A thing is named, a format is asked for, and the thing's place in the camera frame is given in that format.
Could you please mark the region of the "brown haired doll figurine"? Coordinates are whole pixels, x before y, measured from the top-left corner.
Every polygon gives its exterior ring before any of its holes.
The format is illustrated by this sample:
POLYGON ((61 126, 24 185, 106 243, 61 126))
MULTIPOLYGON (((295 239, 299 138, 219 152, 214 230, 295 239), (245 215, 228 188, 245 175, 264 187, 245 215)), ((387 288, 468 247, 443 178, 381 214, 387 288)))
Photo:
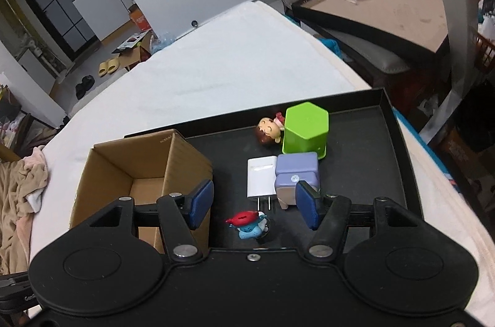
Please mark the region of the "brown haired doll figurine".
POLYGON ((260 144, 280 144, 284 136, 284 123, 282 113, 276 113, 273 118, 262 118, 255 127, 255 135, 260 144))

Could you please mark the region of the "black slippers pair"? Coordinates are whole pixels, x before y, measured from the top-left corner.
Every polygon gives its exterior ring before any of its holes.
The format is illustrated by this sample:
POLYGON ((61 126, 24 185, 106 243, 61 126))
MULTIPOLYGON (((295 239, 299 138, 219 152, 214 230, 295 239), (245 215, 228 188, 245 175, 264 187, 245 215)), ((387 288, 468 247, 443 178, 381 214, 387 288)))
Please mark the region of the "black slippers pair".
POLYGON ((92 89, 92 87, 95 84, 95 79, 92 75, 85 75, 81 79, 81 82, 79 82, 75 86, 75 96, 78 100, 83 99, 83 97, 86 95, 86 93, 89 92, 89 90, 92 89))

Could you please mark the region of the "open cardboard box on floor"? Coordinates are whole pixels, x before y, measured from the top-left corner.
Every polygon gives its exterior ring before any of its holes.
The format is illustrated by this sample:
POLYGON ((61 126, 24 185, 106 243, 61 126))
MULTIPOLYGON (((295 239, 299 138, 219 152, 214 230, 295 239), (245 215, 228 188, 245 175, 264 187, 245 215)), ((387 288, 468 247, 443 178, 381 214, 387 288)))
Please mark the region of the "open cardboard box on floor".
POLYGON ((119 66, 130 71, 137 64, 147 61, 151 53, 152 30, 135 33, 129 36, 113 52, 117 56, 119 66))

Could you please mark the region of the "white charger plug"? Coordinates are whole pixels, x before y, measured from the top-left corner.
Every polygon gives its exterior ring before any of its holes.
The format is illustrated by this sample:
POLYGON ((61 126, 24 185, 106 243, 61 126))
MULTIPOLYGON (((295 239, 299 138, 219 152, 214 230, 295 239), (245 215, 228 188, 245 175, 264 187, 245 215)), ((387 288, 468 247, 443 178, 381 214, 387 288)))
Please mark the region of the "white charger plug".
POLYGON ((252 158, 247 161, 247 198, 256 200, 257 210, 261 210, 262 200, 268 202, 271 210, 271 200, 276 196, 276 156, 252 158))

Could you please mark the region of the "blue smurf figurine red hat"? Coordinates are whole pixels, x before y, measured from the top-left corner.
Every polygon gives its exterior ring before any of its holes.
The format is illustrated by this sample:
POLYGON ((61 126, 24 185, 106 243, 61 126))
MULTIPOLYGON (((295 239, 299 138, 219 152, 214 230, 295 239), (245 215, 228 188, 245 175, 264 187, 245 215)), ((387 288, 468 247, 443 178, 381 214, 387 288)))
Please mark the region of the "blue smurf figurine red hat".
POLYGON ((262 211, 241 211, 226 220, 241 240, 261 239, 269 233, 269 219, 262 211))

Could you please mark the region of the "beige crumpled blanket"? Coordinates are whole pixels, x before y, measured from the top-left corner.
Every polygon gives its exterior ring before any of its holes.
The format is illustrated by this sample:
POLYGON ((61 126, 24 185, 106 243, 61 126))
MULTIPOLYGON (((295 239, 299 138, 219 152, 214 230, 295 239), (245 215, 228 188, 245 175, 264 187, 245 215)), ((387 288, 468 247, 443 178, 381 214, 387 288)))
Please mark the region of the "beige crumpled blanket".
POLYGON ((1 163, 1 275, 28 270, 34 215, 42 205, 49 169, 41 147, 1 163))

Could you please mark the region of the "black shallow tray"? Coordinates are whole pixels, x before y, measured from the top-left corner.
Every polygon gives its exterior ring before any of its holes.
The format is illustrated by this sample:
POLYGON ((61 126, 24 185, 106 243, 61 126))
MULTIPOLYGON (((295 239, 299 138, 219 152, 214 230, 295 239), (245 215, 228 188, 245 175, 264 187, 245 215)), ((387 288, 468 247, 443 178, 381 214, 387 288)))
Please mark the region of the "black shallow tray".
MULTIPOLYGON (((323 193, 345 196, 361 205, 370 205, 375 198, 386 196, 421 216, 409 152, 385 90, 317 97, 312 103, 330 114, 327 153, 319 165, 323 193)), ((162 129, 177 130, 211 161, 215 190, 209 227, 211 247, 258 246, 254 240, 239 239, 225 220, 256 206, 255 201, 247 198, 247 161, 280 152, 279 148, 258 143, 253 131, 255 124, 291 105, 284 102, 162 125, 162 129)))

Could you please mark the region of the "white kitchen cabinet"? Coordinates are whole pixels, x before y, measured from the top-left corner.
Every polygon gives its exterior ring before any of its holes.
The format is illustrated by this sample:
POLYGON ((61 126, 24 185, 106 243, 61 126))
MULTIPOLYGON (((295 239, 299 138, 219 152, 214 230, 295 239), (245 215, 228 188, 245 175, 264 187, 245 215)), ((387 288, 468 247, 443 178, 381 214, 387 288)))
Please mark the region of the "white kitchen cabinet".
POLYGON ((107 36, 130 21, 132 0, 73 0, 74 6, 96 37, 103 41, 107 36))

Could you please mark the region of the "purple cube bunny toy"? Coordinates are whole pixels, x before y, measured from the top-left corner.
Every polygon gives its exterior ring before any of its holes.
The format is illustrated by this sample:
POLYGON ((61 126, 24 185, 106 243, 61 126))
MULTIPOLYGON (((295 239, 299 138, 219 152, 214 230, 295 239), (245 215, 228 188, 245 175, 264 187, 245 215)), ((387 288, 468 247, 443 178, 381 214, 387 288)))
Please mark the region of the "purple cube bunny toy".
POLYGON ((282 210, 296 205, 295 188, 298 182, 307 182, 314 190, 320 189, 319 160, 316 152, 287 153, 277 157, 274 187, 282 210))

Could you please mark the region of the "blue plastic bag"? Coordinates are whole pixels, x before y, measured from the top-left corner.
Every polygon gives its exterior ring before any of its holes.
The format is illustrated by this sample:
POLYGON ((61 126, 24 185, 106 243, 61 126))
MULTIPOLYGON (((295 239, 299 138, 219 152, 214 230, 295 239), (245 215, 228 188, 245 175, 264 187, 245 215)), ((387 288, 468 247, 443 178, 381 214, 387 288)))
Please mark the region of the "blue plastic bag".
POLYGON ((176 41, 176 37, 170 32, 156 34, 153 31, 149 45, 150 54, 154 55, 155 53, 164 50, 166 47, 172 45, 175 41, 176 41))

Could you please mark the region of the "white bed sheet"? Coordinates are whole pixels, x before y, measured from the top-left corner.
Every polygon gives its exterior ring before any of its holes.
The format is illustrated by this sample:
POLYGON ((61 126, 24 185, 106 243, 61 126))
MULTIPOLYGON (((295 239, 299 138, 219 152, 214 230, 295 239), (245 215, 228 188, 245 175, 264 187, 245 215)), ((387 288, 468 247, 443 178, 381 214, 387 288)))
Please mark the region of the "white bed sheet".
POLYGON ((386 196, 351 201, 345 245, 332 262, 304 256, 315 232, 298 208, 279 205, 265 209, 269 233, 248 249, 211 247, 210 208, 192 231, 203 253, 197 262, 169 260, 158 200, 137 205, 123 196, 70 227, 96 144, 165 131, 165 123, 370 89, 260 2, 238 5, 136 66, 45 148, 49 184, 29 268, 42 309, 31 325, 493 325, 493 240, 394 109, 423 214, 386 196))

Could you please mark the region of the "brown cardboard box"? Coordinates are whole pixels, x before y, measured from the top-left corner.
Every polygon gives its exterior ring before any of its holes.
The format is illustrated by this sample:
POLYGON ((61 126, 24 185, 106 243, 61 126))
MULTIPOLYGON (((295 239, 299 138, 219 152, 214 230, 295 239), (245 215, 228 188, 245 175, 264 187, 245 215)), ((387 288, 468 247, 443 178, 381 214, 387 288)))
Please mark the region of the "brown cardboard box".
POLYGON ((211 178, 211 161, 173 129, 96 144, 80 177, 70 227, 120 197, 153 204, 171 193, 187 195, 211 178))

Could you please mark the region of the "orange carton box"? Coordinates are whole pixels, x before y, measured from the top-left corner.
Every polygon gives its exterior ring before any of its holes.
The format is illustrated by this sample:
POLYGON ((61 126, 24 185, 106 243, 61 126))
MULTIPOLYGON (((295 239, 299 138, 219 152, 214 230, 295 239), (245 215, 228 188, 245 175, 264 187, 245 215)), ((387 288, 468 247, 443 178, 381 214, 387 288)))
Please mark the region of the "orange carton box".
POLYGON ((131 21, 138 27, 142 32, 151 30, 152 27, 144 16, 140 9, 135 9, 129 13, 131 21))

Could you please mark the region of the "yellow slippers pair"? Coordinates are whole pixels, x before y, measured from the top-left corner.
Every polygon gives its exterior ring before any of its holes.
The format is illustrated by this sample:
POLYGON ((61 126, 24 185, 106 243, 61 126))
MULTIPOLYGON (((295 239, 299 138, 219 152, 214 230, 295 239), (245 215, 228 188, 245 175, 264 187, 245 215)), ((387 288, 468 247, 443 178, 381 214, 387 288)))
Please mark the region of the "yellow slippers pair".
POLYGON ((112 57, 107 61, 102 62, 98 67, 98 76, 104 77, 104 75, 112 75, 120 67, 118 58, 112 57))

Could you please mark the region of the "green hexagonal container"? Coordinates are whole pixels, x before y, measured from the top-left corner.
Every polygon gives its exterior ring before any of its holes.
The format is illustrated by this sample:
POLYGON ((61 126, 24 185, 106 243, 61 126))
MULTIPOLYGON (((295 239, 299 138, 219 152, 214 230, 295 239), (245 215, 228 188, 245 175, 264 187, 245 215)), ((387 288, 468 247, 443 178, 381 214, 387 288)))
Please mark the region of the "green hexagonal container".
POLYGON ((330 130, 328 111, 306 101, 289 107, 285 113, 282 153, 315 152, 318 159, 326 156, 330 130))

